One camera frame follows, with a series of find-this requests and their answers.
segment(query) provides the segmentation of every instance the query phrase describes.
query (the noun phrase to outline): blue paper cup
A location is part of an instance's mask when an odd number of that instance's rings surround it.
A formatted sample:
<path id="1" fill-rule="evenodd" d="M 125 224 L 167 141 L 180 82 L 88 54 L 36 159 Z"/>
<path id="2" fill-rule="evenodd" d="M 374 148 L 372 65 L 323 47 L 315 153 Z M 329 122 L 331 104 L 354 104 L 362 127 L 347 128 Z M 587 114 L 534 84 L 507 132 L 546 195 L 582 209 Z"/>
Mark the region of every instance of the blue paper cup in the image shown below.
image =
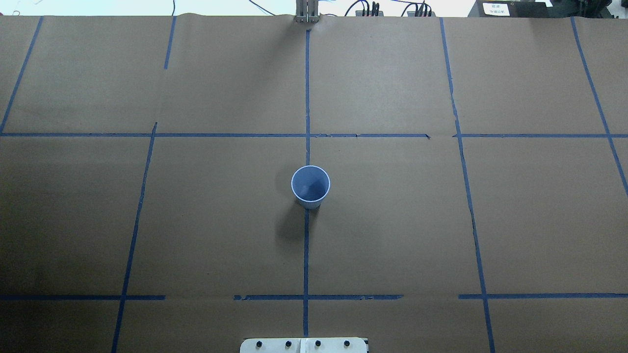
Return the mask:
<path id="1" fill-rule="evenodd" d="M 297 169 L 292 176 L 292 192 L 301 206 L 312 210 L 320 206 L 332 186 L 327 172 L 315 165 Z"/>

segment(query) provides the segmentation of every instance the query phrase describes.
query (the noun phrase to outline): blue tape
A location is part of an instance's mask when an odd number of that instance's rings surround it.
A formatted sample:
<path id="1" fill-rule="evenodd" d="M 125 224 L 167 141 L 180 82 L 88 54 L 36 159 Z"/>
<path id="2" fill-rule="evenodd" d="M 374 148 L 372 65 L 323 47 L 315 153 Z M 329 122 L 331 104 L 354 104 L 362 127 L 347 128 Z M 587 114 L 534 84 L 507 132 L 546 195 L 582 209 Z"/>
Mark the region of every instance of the blue tape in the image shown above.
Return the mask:
<path id="1" fill-rule="evenodd" d="M 481 294 L 461 294 L 461 300 L 483 299 Z M 586 299 L 586 298 L 628 298 L 628 293 L 517 293 L 517 294 L 487 294 L 488 299 Z"/>
<path id="2" fill-rule="evenodd" d="M 148 133 L 2 133 L 7 138 L 149 138 Z M 156 133 L 158 138 L 305 138 L 307 134 Z M 310 134 L 313 138 L 428 138 L 427 134 Z M 606 134 L 456 134 L 457 138 L 607 138 Z M 610 134 L 628 138 L 628 134 Z"/>
<path id="3" fill-rule="evenodd" d="M 148 177 L 148 167 L 151 164 L 151 157 L 153 155 L 153 146 L 155 142 L 155 131 L 157 130 L 157 123 L 153 126 L 153 132 L 151 133 L 151 141 L 148 145 L 148 155 L 146 157 L 146 166 L 144 167 L 144 176 L 142 178 L 142 188 L 139 192 L 138 211 L 135 215 L 135 225 L 133 227 L 133 237 L 131 238 L 131 247 L 129 248 L 129 259 L 126 263 L 126 272 L 124 273 L 124 284 L 122 285 L 122 295 L 120 300 L 120 306 L 118 308 L 118 316 L 116 320 L 116 330 L 114 331 L 114 340 L 111 345 L 111 353 L 115 353 L 117 350 L 117 342 L 120 337 L 120 328 L 122 327 L 122 316 L 124 314 L 124 302 L 126 301 L 126 293 L 129 288 L 129 278 L 131 277 L 131 266 L 133 265 L 133 254 L 135 252 L 135 244 L 138 239 L 139 230 L 139 216 L 142 213 L 142 206 L 144 204 L 144 194 L 146 192 L 146 179 Z"/>
<path id="4" fill-rule="evenodd" d="M 401 294 L 308 294 L 308 300 L 397 300 L 403 298 Z M 304 300 L 305 295 L 234 295 L 235 301 L 244 300 Z"/>
<path id="5" fill-rule="evenodd" d="M 314 138 L 431 138 L 427 134 L 311 134 Z"/>
<path id="6" fill-rule="evenodd" d="M 490 322 L 490 310 L 489 310 L 489 301 L 486 298 L 486 284 L 484 281 L 484 269 L 482 267 L 482 255 L 480 253 L 480 242 L 477 237 L 477 227 L 475 225 L 475 212 L 473 208 L 473 201 L 471 199 L 471 188 L 469 186 L 469 179 L 467 173 L 467 161 L 465 160 L 464 147 L 462 145 L 462 138 L 460 135 L 462 134 L 460 130 L 460 121 L 458 120 L 458 109 L 456 109 L 456 103 L 453 99 L 453 79 L 452 79 L 452 70 L 449 61 L 449 51 L 447 50 L 447 38 L 445 35 L 445 24 L 443 22 L 443 18 L 439 18 L 440 20 L 440 31 L 441 36 L 443 38 L 443 51 L 445 52 L 445 66 L 447 67 L 447 79 L 449 81 L 449 93 L 452 100 L 452 109 L 453 116 L 455 118 L 456 123 L 456 134 L 458 135 L 458 150 L 460 152 L 460 161 L 462 163 L 462 175 L 465 180 L 465 189 L 467 191 L 467 205 L 469 208 L 469 212 L 471 214 L 471 225 L 473 228 L 473 238 L 475 243 L 475 259 L 477 262 L 477 272 L 480 278 L 480 289 L 482 290 L 482 295 L 484 296 L 482 301 L 484 304 L 484 320 L 486 321 L 486 331 L 489 338 L 489 349 L 491 353 L 495 352 L 495 341 L 493 338 L 493 328 Z"/>
<path id="7" fill-rule="evenodd" d="M 172 49 L 172 38 L 175 36 L 175 23 L 176 16 L 172 17 L 172 24 L 170 25 L 170 39 L 168 40 L 168 50 L 166 51 L 166 61 L 163 63 L 163 69 L 168 69 L 168 62 L 170 61 L 170 50 Z"/>
<path id="8" fill-rule="evenodd" d="M 149 138 L 146 133 L 3 133 L 7 138 Z"/>
<path id="9" fill-rule="evenodd" d="M 303 300 L 303 295 L 234 295 L 234 300 Z"/>
<path id="10" fill-rule="evenodd" d="M 582 59 L 582 65 L 585 68 L 585 74 L 587 75 L 589 86 L 591 86 L 591 92 L 593 92 L 593 98 L 595 99 L 595 105 L 597 106 L 597 111 L 600 113 L 600 118 L 602 119 L 602 125 L 604 125 L 604 131 L 606 131 L 606 135 L 609 139 L 610 150 L 613 152 L 613 158 L 615 159 L 615 165 L 617 165 L 617 170 L 619 171 L 619 177 L 621 178 L 622 184 L 624 185 L 624 192 L 626 193 L 626 196 L 628 196 L 628 182 L 626 182 L 626 176 L 624 174 L 624 169 L 622 168 L 622 163 L 619 161 L 619 157 L 617 156 L 615 143 L 613 143 L 613 137 L 610 135 L 609 125 L 606 122 L 606 117 L 604 116 L 602 105 L 600 104 L 600 98 L 598 97 L 597 90 L 595 89 L 595 85 L 593 84 L 593 79 L 591 78 L 591 73 L 589 72 L 588 65 L 587 65 L 587 59 L 585 58 L 585 54 L 582 51 L 582 46 L 580 44 L 580 36 L 578 36 L 578 28 L 576 28 L 576 21 L 574 17 L 571 17 L 571 28 L 573 29 L 573 36 L 576 39 L 576 45 L 578 46 L 578 53 L 580 53 L 580 59 Z"/>
<path id="11" fill-rule="evenodd" d="M 303 336 L 307 337 L 308 329 L 308 299 L 310 296 L 310 210 L 305 210 L 305 225 L 303 227 Z"/>
<path id="12" fill-rule="evenodd" d="M 606 138 L 606 134 L 456 134 L 457 138 Z M 618 138 L 628 138 L 628 134 L 618 134 Z"/>
<path id="13" fill-rule="evenodd" d="M 304 138 L 306 134 L 159 133 L 159 138 Z"/>
<path id="14" fill-rule="evenodd" d="M 9 113 L 11 113 L 11 107 L 13 107 L 13 101 L 15 100 L 15 95 L 18 93 L 19 84 L 22 82 L 22 76 L 24 76 L 24 70 L 26 70 L 26 64 L 28 64 L 28 59 L 31 57 L 31 53 L 33 52 L 33 47 L 35 46 L 35 41 L 37 40 L 37 36 L 39 35 L 39 30 L 41 29 L 41 23 L 43 22 L 43 16 L 40 16 L 39 22 L 37 22 L 37 28 L 35 28 L 35 33 L 33 33 L 33 39 L 31 39 L 31 45 L 28 47 L 28 51 L 26 52 L 26 57 L 24 58 L 24 62 L 22 63 L 22 68 L 19 70 L 19 75 L 17 81 L 15 81 L 15 86 L 13 86 L 13 92 L 11 93 L 11 98 L 9 98 L 9 103 L 6 106 L 6 110 L 4 111 L 4 118 L 2 119 L 2 123 L 0 123 L 0 134 L 4 131 L 4 126 L 6 125 L 7 119 L 9 119 Z"/>
<path id="15" fill-rule="evenodd" d="M 305 165 L 310 165 L 310 31 L 305 31 Z"/>
<path id="16" fill-rule="evenodd" d="M 327 295 L 310 295 L 311 300 L 397 300 L 403 298 L 401 294 L 383 294 L 383 295 L 346 295 L 346 294 L 327 294 Z"/>
<path id="17" fill-rule="evenodd" d="M 0 295 L 3 300 L 120 300 L 120 295 Z M 166 300 L 165 295 L 129 295 L 126 300 Z"/>

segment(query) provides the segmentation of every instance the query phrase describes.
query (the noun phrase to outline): electrical wire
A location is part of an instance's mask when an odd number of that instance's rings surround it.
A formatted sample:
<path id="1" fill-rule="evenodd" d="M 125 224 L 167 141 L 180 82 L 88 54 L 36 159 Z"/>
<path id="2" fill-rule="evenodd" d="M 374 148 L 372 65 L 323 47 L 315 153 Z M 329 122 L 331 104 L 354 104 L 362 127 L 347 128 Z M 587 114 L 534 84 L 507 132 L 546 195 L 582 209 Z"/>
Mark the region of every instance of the electrical wire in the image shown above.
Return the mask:
<path id="1" fill-rule="evenodd" d="M 270 15 L 272 15 L 272 16 L 275 16 L 275 14 L 274 14 L 274 13 L 272 13 L 272 12 L 268 11 L 267 9 L 264 9 L 263 7 L 261 7 L 260 5 L 258 5 L 255 1 L 253 1 L 253 0 L 249 0 L 249 2 L 250 2 L 251 4 L 253 4 L 253 5 L 257 6 L 257 8 L 258 8 L 258 9 L 260 9 L 260 10 L 264 11 L 265 13 L 268 13 L 268 14 L 270 14 Z"/>
<path id="2" fill-rule="evenodd" d="M 408 4 L 406 6 L 406 8 L 403 9 L 403 13 L 401 13 L 401 17 L 403 17 L 403 15 L 406 14 L 406 11 L 412 5 L 414 5 L 414 16 L 415 17 L 431 17 L 431 14 L 432 14 L 431 6 L 428 3 L 426 3 L 425 1 L 423 1 L 422 3 L 411 3 L 409 1 L 400 1 L 400 0 L 392 0 L 392 1 L 397 1 L 399 3 L 407 3 Z"/>
<path id="3" fill-rule="evenodd" d="M 369 6 L 369 2 L 368 1 L 366 1 L 366 0 L 357 0 L 356 2 L 351 4 L 351 6 L 349 6 L 349 8 L 347 9 L 347 12 L 345 13 L 345 16 L 349 14 L 349 11 L 351 11 L 351 8 L 354 7 L 357 3 L 362 3 L 362 16 L 364 16 L 364 11 L 365 10 L 366 10 L 367 14 L 371 10 L 371 7 Z"/>
<path id="4" fill-rule="evenodd" d="M 403 12 L 401 13 L 401 17 L 403 17 L 403 15 L 406 14 L 406 11 L 408 10 L 408 8 L 410 6 L 414 5 L 414 15 L 416 16 L 416 14 L 419 12 L 419 4 L 417 3 L 409 3 L 405 9 L 403 9 Z"/>

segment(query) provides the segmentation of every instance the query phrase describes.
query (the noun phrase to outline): grid line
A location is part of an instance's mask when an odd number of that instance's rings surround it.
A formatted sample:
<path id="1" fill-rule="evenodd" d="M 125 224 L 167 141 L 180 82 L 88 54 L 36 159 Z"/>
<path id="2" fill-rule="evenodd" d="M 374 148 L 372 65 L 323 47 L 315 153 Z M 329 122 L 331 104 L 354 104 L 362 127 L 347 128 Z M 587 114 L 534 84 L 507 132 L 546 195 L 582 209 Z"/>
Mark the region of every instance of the grid line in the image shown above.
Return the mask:
<path id="1" fill-rule="evenodd" d="M 121 295 L 0 295 L 0 301 L 13 300 L 120 300 Z M 128 295 L 125 300 L 166 300 L 165 295 Z"/>
<path id="2" fill-rule="evenodd" d="M 481 294 L 461 294 L 458 299 L 477 300 L 483 299 Z M 495 299 L 574 299 L 574 298 L 628 298 L 628 293 L 496 293 L 487 294 L 486 297 Z"/>
<path id="3" fill-rule="evenodd" d="M 447 79 L 449 81 L 449 93 L 450 93 L 450 98 L 452 100 L 452 110 L 453 110 L 453 116 L 455 118 L 456 133 L 458 136 L 457 140 L 458 140 L 458 150 L 460 152 L 460 162 L 462 164 L 462 176 L 465 180 L 465 189 L 467 193 L 467 205 L 468 205 L 469 213 L 471 215 L 471 226 L 473 230 L 473 238 L 474 238 L 474 243 L 475 243 L 475 260 L 477 262 L 477 272 L 480 278 L 480 289 L 482 290 L 482 303 L 484 304 L 484 320 L 486 322 L 486 331 L 487 331 L 487 335 L 489 339 L 489 349 L 491 353 L 494 353 L 495 342 L 493 338 L 493 328 L 490 322 L 489 301 L 486 295 L 486 283 L 484 281 L 484 269 L 482 267 L 482 255 L 480 253 L 480 242 L 477 237 L 477 227 L 475 224 L 475 212 L 473 208 L 473 200 L 471 199 L 471 188 L 469 185 L 469 177 L 468 177 L 468 172 L 467 172 L 467 161 L 465 160 L 462 137 L 460 137 L 462 132 L 460 130 L 460 120 L 458 119 L 458 109 L 456 108 L 456 102 L 454 101 L 454 98 L 453 98 L 453 79 L 452 79 L 451 65 L 449 62 L 449 52 L 447 50 L 447 36 L 445 35 L 445 23 L 443 21 L 443 18 L 440 18 L 439 20 L 440 20 L 441 36 L 443 38 L 443 51 L 445 52 L 445 66 L 447 68 Z"/>
<path id="4" fill-rule="evenodd" d="M 144 167 L 144 176 L 142 178 L 142 188 L 139 193 L 138 210 L 135 215 L 135 225 L 133 226 L 133 236 L 131 238 L 131 247 L 129 248 L 129 259 L 126 263 L 126 272 L 124 274 L 124 282 L 122 284 L 122 294 L 120 295 L 120 305 L 118 308 L 118 316 L 116 320 L 116 329 L 114 331 L 114 339 L 111 345 L 111 353 L 116 353 L 118 338 L 120 337 L 120 328 L 122 327 L 122 317 L 124 315 L 124 303 L 126 301 L 126 293 L 129 289 L 129 278 L 131 277 L 131 266 L 133 265 L 133 255 L 135 253 L 135 244 L 138 239 L 139 230 L 139 217 L 142 213 L 142 206 L 144 204 L 144 194 L 146 193 L 146 179 L 148 177 L 148 167 L 151 164 L 151 157 L 153 155 L 153 146 L 155 142 L 155 131 L 157 130 L 157 123 L 153 126 L 153 132 L 151 134 L 151 141 L 148 145 L 148 155 L 146 157 L 146 166 Z"/>
<path id="5" fill-rule="evenodd" d="M 453 138 L 628 138 L 628 134 L 455 134 Z M 5 138 L 150 138 L 150 133 L 1 133 Z M 155 138 L 306 138 L 299 133 L 156 133 Z M 429 134 L 316 133 L 311 138 L 426 138 Z"/>
<path id="6" fill-rule="evenodd" d="M 176 24 L 176 16 L 172 16 L 172 24 L 170 25 L 170 39 L 168 39 L 168 49 L 166 51 L 166 60 L 163 63 L 163 69 L 168 69 L 168 64 L 170 62 L 170 50 L 172 49 L 172 39 L 175 36 L 175 24 Z"/>
<path id="7" fill-rule="evenodd" d="M 595 84 L 593 84 L 593 79 L 591 78 L 591 73 L 589 72 L 587 65 L 587 59 L 585 58 L 585 54 L 582 51 L 580 37 L 578 36 L 578 28 L 576 27 L 576 20 L 574 17 L 571 17 L 571 28 L 573 29 L 573 37 L 576 39 L 576 46 L 578 47 L 578 53 L 580 54 L 580 59 L 582 60 L 582 66 L 585 69 L 585 74 L 587 75 L 589 86 L 591 86 L 591 93 L 593 93 L 593 98 L 595 99 L 597 111 L 600 113 L 600 119 L 602 120 L 602 125 L 604 125 L 604 131 L 606 132 L 606 136 L 609 139 L 610 150 L 613 152 L 613 158 L 615 159 L 615 164 L 617 165 L 617 170 L 619 171 L 619 177 L 621 178 L 622 184 L 624 185 L 624 192 L 626 193 L 626 196 L 628 196 L 628 182 L 626 182 L 622 163 L 619 161 L 619 157 L 617 156 L 617 150 L 615 149 L 615 143 L 613 143 L 613 137 L 610 135 L 609 124 L 607 123 L 606 117 L 604 116 L 604 110 L 602 110 L 600 97 L 598 97 L 597 90 L 595 89 Z"/>
<path id="8" fill-rule="evenodd" d="M 4 126 L 6 125 L 6 121 L 9 119 L 9 114 L 11 113 L 11 107 L 13 107 L 13 101 L 15 100 L 15 95 L 18 93 L 19 84 L 22 82 L 22 76 L 24 76 L 24 71 L 26 70 L 28 59 L 31 57 L 31 53 L 33 52 L 33 47 L 35 47 L 35 41 L 37 40 L 37 36 L 39 35 L 39 30 L 41 29 L 42 22 L 43 22 L 43 16 L 40 16 L 39 22 L 37 22 L 37 27 L 35 28 L 35 33 L 33 33 L 33 39 L 31 39 L 31 45 L 28 47 L 28 51 L 26 52 L 26 57 L 24 57 L 24 62 L 22 63 L 22 67 L 19 70 L 18 79 L 15 81 L 15 86 L 13 86 L 13 92 L 11 93 L 11 98 L 9 98 L 9 103 L 7 104 L 6 110 L 4 111 L 4 117 L 2 119 L 2 123 L 0 123 L 0 134 L 4 131 Z"/>
<path id="9" fill-rule="evenodd" d="M 403 295 L 397 294 L 308 294 L 308 300 L 397 300 L 401 299 Z M 303 300 L 305 295 L 234 295 L 235 301 L 245 300 Z"/>

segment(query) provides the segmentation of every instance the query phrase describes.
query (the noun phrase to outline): white label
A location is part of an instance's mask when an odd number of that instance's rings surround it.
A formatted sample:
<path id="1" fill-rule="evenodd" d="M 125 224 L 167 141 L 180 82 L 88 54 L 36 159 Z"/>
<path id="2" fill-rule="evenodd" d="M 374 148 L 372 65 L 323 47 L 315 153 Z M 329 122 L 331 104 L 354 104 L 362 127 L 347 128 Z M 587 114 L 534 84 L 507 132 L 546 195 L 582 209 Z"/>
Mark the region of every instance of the white label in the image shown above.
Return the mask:
<path id="1" fill-rule="evenodd" d="M 492 16 L 510 16 L 508 11 L 508 4 L 491 4 L 482 3 L 484 6 L 484 13 Z"/>

